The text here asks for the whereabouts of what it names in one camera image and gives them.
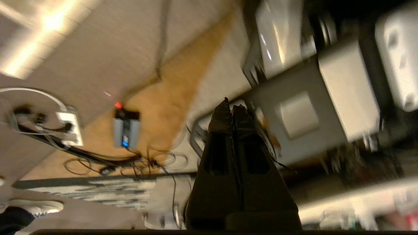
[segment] white plastic part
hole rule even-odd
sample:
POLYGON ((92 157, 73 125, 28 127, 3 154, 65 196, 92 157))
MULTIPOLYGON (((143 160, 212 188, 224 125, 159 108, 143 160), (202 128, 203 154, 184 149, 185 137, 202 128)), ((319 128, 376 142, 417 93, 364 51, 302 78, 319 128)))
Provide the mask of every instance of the white plastic part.
POLYGON ((64 137, 61 143, 66 146, 83 146, 81 126, 75 110, 70 109, 67 112, 56 112, 56 116, 62 124, 71 123, 73 125, 72 129, 65 134, 66 137, 64 137))
POLYGON ((295 139, 319 127, 319 119, 307 92, 295 95, 276 106, 289 138, 295 139))
POLYGON ((303 0, 264 0, 256 21, 264 72, 270 78, 302 60, 303 0))
POLYGON ((357 40, 319 54, 319 70, 349 142, 379 131, 380 110, 357 40))
POLYGON ((378 20, 375 38, 393 101, 407 112, 418 109, 418 1, 378 20))

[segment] white cable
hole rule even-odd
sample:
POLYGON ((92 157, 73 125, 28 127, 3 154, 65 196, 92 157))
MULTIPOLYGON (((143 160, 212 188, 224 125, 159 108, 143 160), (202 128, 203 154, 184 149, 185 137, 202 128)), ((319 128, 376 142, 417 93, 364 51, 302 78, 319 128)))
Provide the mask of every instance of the white cable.
POLYGON ((10 126, 10 128, 12 130, 14 130, 17 133, 20 134, 26 134, 26 135, 51 135, 50 133, 30 133, 30 132, 23 132, 19 130, 19 122, 18 122, 18 118, 16 117, 16 115, 13 112, 13 108, 12 105, 9 103, 9 101, 3 97, 0 96, 0 104, 3 106, 3 109, 5 110, 8 117, 12 117, 13 120, 11 120, 11 123, 6 123, 10 126))
POLYGON ((58 150, 61 150, 61 151, 65 151, 65 150, 68 150, 70 147, 69 146, 65 146, 64 148, 61 148, 60 146, 58 146, 52 139, 51 139, 51 136, 48 134, 48 135, 45 135, 45 138, 51 143, 51 145, 53 146, 53 147, 55 147, 56 149, 58 149, 58 150))
POLYGON ((49 94, 45 91, 35 89, 35 88, 29 88, 29 87, 5 87, 5 88, 0 88, 0 93, 11 92, 11 91, 27 91, 27 92, 39 93, 39 94, 44 95, 44 96, 48 97, 49 99, 53 100, 55 103, 57 103, 61 111, 68 111, 67 106, 62 101, 60 101, 57 97, 55 97, 55 96, 53 96, 53 95, 51 95, 51 94, 49 94))

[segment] floor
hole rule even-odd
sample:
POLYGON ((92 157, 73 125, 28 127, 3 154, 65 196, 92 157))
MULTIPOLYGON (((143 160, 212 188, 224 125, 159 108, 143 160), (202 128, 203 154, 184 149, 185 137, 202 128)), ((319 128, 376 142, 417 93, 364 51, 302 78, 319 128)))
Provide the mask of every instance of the floor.
MULTIPOLYGON (((163 67, 164 82, 143 90, 128 103, 128 107, 139 109, 143 114, 143 138, 140 138, 139 150, 151 141, 155 146, 170 146, 182 135, 185 123, 190 125, 194 117, 211 109, 225 96, 235 96, 249 89, 240 68, 247 44, 241 14, 234 12, 172 57, 163 67)), ((103 137, 110 135, 110 113, 105 112, 85 128, 86 148, 106 154, 124 154, 108 148, 110 139, 103 137)), ((28 144, 37 149, 35 141, 28 144)), ((196 169, 197 157, 186 140, 175 150, 189 157, 189 166, 185 170, 196 169)), ((55 152, 49 161, 39 164, 24 179, 73 177, 62 169, 62 162, 68 157, 55 152)), ((3 204, 9 198, 24 197, 62 200, 66 205, 61 213, 34 221, 24 232, 41 228, 144 228, 139 211, 12 189, 11 183, 7 181, 0 188, 0 202, 3 204)))

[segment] cable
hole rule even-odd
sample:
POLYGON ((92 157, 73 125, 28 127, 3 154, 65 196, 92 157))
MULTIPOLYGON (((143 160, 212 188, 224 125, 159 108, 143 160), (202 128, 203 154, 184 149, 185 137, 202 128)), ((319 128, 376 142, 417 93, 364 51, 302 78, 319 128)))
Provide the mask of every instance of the cable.
POLYGON ((272 159, 275 163, 279 164, 279 165, 280 165, 280 166, 282 166, 284 169, 286 169, 286 170, 288 170, 288 171, 293 171, 295 174, 297 174, 297 173, 298 173, 297 171, 293 170, 292 168, 290 168, 290 167, 286 166, 285 164, 278 162, 276 159, 274 159, 274 158, 273 158, 273 156, 271 156, 271 155, 270 155, 270 157, 271 157, 271 159, 272 159))
POLYGON ((161 82, 163 80, 163 76, 161 73, 161 67, 163 65, 163 60, 167 51, 168 45, 168 17, 171 8, 171 0, 162 1, 161 6, 161 19, 160 19, 160 45, 156 54, 156 62, 155 62, 155 73, 156 77, 153 79, 148 80, 145 83, 140 83, 134 87, 131 87, 121 98, 122 106, 124 107, 128 102, 129 98, 133 95, 137 94, 138 91, 141 91, 151 85, 161 82))
MULTIPOLYGON (((120 168, 120 174, 121 174, 122 176, 127 176, 127 175, 125 175, 125 174, 123 173, 123 170, 124 170, 125 168, 130 168, 130 167, 132 167, 132 168, 133 168, 133 170, 134 170, 135 176, 136 176, 136 177, 138 177, 138 174, 137 174, 137 172, 136 172, 136 168, 137 168, 137 166, 136 166, 136 162, 137 162, 137 161, 140 161, 141 163, 144 163, 144 162, 142 161, 142 155, 141 155, 140 153, 136 153, 136 152, 133 152, 133 153, 135 153, 135 155, 134 155, 134 156, 129 157, 127 160, 113 161, 113 162, 112 162, 112 164, 108 164, 108 162, 96 162, 95 164, 102 165, 102 166, 103 166, 103 168, 113 169, 113 171, 114 171, 114 170, 116 170, 116 168, 120 168)), ((78 158, 78 159, 80 159, 80 160, 84 160, 84 161, 86 161, 86 162, 88 162, 88 163, 89 163, 89 165, 87 166, 87 165, 85 165, 84 163, 80 162, 80 164, 81 164, 81 165, 83 165, 84 167, 86 167, 87 169, 89 169, 89 170, 91 170, 91 171, 94 171, 94 172, 96 172, 96 173, 102 174, 100 171, 97 171, 97 170, 94 170, 94 169, 92 169, 92 168, 91 168, 91 164, 92 164, 92 163, 91 163, 91 161, 89 161, 88 159, 84 159, 84 158, 78 158)), ((66 166, 64 166, 64 167, 65 167, 65 169, 66 169, 66 170, 68 170, 69 172, 74 173, 73 171, 70 171, 70 170, 68 169, 68 167, 66 167, 66 166)))
POLYGON ((186 125, 186 129, 189 132, 189 134, 191 135, 191 130, 190 130, 190 128, 187 125, 186 125))
POLYGON ((16 114, 13 112, 13 107, 10 104, 10 102, 5 99, 4 97, 0 96, 0 100, 1 100, 1 104, 4 110, 11 110, 8 112, 8 117, 9 117, 9 123, 4 123, 10 126, 10 128, 20 134, 25 134, 25 135, 51 135, 52 133, 30 133, 30 132, 23 132, 19 129, 19 122, 18 122, 18 118, 16 117, 16 114))
POLYGON ((57 97, 43 91, 40 89, 35 89, 35 88, 29 88, 29 87, 5 87, 5 88, 0 88, 0 93, 2 92, 11 92, 11 91, 28 91, 28 92, 36 92, 38 94, 44 95, 46 97, 48 97, 49 99, 53 100, 55 103, 58 104, 59 108, 61 111, 68 111, 67 110, 67 106, 60 101, 57 97))
MULTIPOLYGON (((20 129, 25 130, 26 132, 29 132, 30 134, 37 134, 37 132, 33 131, 32 129, 29 129, 25 126, 19 125, 20 129)), ((31 138, 34 138, 36 140, 39 140, 43 143, 49 144, 51 146, 53 146, 53 144, 47 139, 46 136, 38 136, 38 135, 28 135, 25 134, 27 136, 30 136, 31 138)), ((57 144, 59 147, 63 148, 62 146, 64 146, 61 143, 61 139, 53 136, 53 135, 49 135, 49 138, 51 138, 52 142, 57 144)), ((132 162, 133 161, 137 161, 140 160, 142 158, 142 155, 140 155, 139 153, 135 154, 134 156, 130 156, 129 158, 127 157, 127 159, 124 160, 118 160, 118 161, 114 161, 114 160, 107 160, 107 159, 103 159, 102 157, 98 157, 98 156, 104 156, 107 158, 115 158, 112 156, 106 156, 106 155, 101 155, 101 154, 97 154, 97 153, 93 153, 93 152, 89 152, 89 151, 85 151, 76 147, 69 147, 68 149, 64 149, 64 152, 67 152, 69 154, 75 155, 77 157, 86 159, 88 161, 91 161, 92 163, 96 163, 96 164, 100 164, 100 165, 104 165, 107 167, 127 167, 127 166, 132 166, 132 162)))
POLYGON ((181 135, 174 141, 175 144, 173 144, 171 146, 167 146, 167 147, 164 147, 164 148, 157 148, 157 147, 153 147, 150 144, 148 144, 147 152, 149 152, 149 150, 154 150, 154 151, 158 151, 158 152, 169 152, 170 149, 176 149, 177 147, 179 147, 181 145, 183 140, 186 138, 186 133, 189 130, 190 130, 189 127, 187 125, 185 125, 185 129, 183 129, 183 131, 181 132, 181 135))
MULTIPOLYGON (((131 152, 131 153, 135 153, 135 154, 137 154, 137 155, 140 155, 141 156, 141 153, 138 153, 138 152, 135 152, 135 151, 132 151, 131 149, 129 149, 129 148, 125 148, 127 151, 129 151, 129 152, 131 152)), ((135 174, 135 177, 138 177, 138 173, 137 173, 137 171, 136 171, 136 169, 138 168, 138 166, 135 164, 135 162, 132 162, 132 170, 133 170, 133 172, 134 172, 134 174, 135 174)), ((122 169, 120 169, 120 174, 121 175, 123 175, 123 176, 127 176, 127 175, 125 175, 124 173, 123 173, 123 170, 124 170, 124 168, 122 168, 122 169)))
POLYGON ((92 162, 90 162, 89 160, 86 160, 86 159, 81 159, 81 158, 72 158, 72 159, 69 159, 69 160, 67 160, 67 161, 65 161, 63 163, 63 166, 64 166, 64 168, 68 172, 70 172, 72 174, 75 174, 75 175, 78 175, 78 176, 88 175, 91 171, 94 171, 96 173, 100 173, 99 171, 96 171, 96 170, 94 170, 92 168, 92 162), (78 161, 81 165, 83 165, 84 167, 86 167, 88 169, 88 171, 86 173, 77 173, 77 172, 74 172, 74 171, 70 170, 70 168, 68 167, 68 164, 71 163, 71 162, 73 162, 73 161, 78 161))
MULTIPOLYGON (((164 167, 162 167, 163 171, 169 175, 169 173, 166 171, 166 169, 164 167)), ((174 205, 176 203, 176 189, 177 189, 177 181, 176 178, 174 177, 174 175, 171 175, 171 177, 173 178, 173 182, 174 182, 174 187, 173 187, 173 201, 172 201, 172 212, 173 212, 173 219, 176 220, 176 215, 174 212, 174 205)))
POLYGON ((176 161, 177 161, 177 157, 182 157, 182 158, 184 158, 184 164, 182 165, 182 167, 179 167, 179 168, 170 168, 170 169, 168 169, 168 170, 170 170, 170 171, 179 171, 179 170, 182 170, 182 169, 184 169, 188 164, 189 164, 189 159, 188 159, 188 157, 185 155, 185 154, 183 154, 183 153, 174 153, 174 152, 160 152, 160 153, 156 153, 156 154, 153 154, 153 155, 151 155, 150 156, 150 159, 152 159, 152 161, 156 161, 156 162, 158 162, 158 164, 159 164, 159 161, 158 160, 156 160, 156 157, 158 157, 158 156, 163 156, 163 155, 168 155, 168 156, 172 156, 173 157, 173 159, 174 159, 174 161, 173 162, 171 162, 171 163, 164 163, 164 166, 165 166, 165 168, 166 168, 166 170, 168 169, 167 167, 168 166, 171 166, 171 165, 173 165, 176 161))
POLYGON ((71 123, 65 123, 65 125, 63 127, 56 128, 56 129, 46 128, 46 127, 43 126, 43 124, 39 124, 39 123, 36 123, 34 121, 32 121, 32 123, 37 128, 41 128, 44 131, 45 130, 48 130, 48 131, 53 132, 53 133, 67 133, 67 132, 69 132, 73 128, 73 125, 71 123))
POLYGON ((261 138, 264 140, 264 142, 267 142, 268 141, 268 143, 270 145, 270 147, 268 148, 270 154, 273 155, 274 159, 277 159, 276 149, 274 148, 274 145, 271 142, 269 132, 267 131, 266 128, 264 128, 264 126, 259 121, 257 121, 256 118, 255 119, 253 118, 253 120, 254 120, 254 123, 255 123, 256 128, 258 127, 262 131, 262 133, 264 134, 264 136, 260 135, 261 138))
POLYGON ((65 151, 65 150, 68 150, 70 147, 68 147, 68 146, 65 146, 64 148, 61 148, 60 146, 58 146, 52 139, 51 139, 51 137, 49 136, 49 135, 45 135, 45 138, 51 143, 51 145, 53 146, 53 147, 55 147, 56 149, 59 149, 59 150, 61 150, 61 151, 65 151))
POLYGON ((160 20, 160 46, 158 48, 157 63, 155 72, 157 78, 162 81, 161 67, 163 65, 164 56, 168 45, 168 17, 170 15, 171 0, 162 1, 161 6, 161 20, 160 20))

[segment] black pants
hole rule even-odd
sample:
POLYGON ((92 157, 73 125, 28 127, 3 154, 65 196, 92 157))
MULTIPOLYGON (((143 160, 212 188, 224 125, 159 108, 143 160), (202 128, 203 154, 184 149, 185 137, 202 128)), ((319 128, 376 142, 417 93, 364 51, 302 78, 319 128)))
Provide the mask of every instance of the black pants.
POLYGON ((33 215, 20 207, 7 207, 0 214, 0 234, 13 235, 15 232, 31 224, 33 215))

